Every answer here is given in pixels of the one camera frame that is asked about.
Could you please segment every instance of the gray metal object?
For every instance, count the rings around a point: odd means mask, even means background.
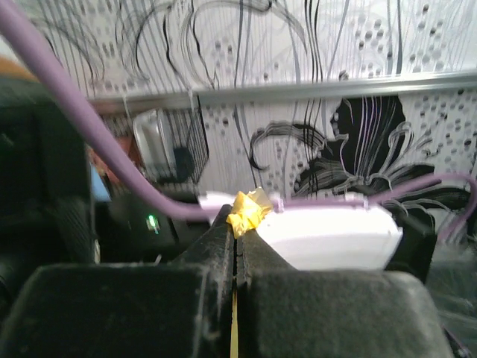
[[[345,80],[317,84],[277,84],[232,89],[203,89],[191,94],[178,92],[131,97],[127,107],[131,113],[154,108],[186,109],[195,107],[246,102],[303,101],[310,98],[362,97],[369,95],[396,95],[432,90],[458,90],[477,87],[477,71],[453,73],[420,73],[386,78]],[[92,101],[101,115],[125,113],[123,98],[105,98]]]
[[[174,139],[164,112],[151,110],[134,119],[134,137],[146,172],[153,179],[176,174]]]

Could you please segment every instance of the black flower pattern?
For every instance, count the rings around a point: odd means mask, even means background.
[[[425,156],[422,163],[416,163],[415,159],[410,163],[409,154],[426,152],[432,138],[414,138],[397,96],[343,99],[330,124],[334,139],[325,139],[316,129],[303,125],[270,124],[250,142],[251,166],[265,170],[253,157],[253,148],[259,140],[287,133],[316,153],[295,179],[296,196],[320,191],[341,194],[357,185],[379,193],[435,171],[433,165],[425,163]],[[399,208],[435,229],[435,218],[429,210],[458,212],[465,207],[469,196],[462,188],[438,184],[402,195],[385,206]]]

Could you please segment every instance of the metal rail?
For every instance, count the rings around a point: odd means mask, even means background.
[[[317,84],[274,84],[232,89],[202,89],[159,95],[127,98],[127,110],[140,113],[154,108],[187,109],[197,106],[216,106],[247,102],[304,101],[311,98],[362,97],[396,95],[435,90],[459,90],[477,87],[477,71],[453,73],[420,73],[386,78],[370,78]],[[127,112],[123,98],[92,100],[101,115]]]

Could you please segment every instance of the patterned wallpaper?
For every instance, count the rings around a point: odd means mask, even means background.
[[[90,98],[477,68],[474,0],[17,2]],[[476,111],[477,91],[459,90],[167,112],[192,167],[163,181],[305,196],[471,172]],[[131,134],[129,119],[105,122]],[[437,230],[467,199],[443,183],[390,205]]]

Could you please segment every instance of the blue object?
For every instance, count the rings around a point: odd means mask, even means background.
[[[96,201],[110,201],[111,197],[107,191],[106,186],[104,185],[101,177],[99,176],[98,171],[96,168],[90,164],[91,166],[91,187],[92,187],[92,194],[95,197]]]

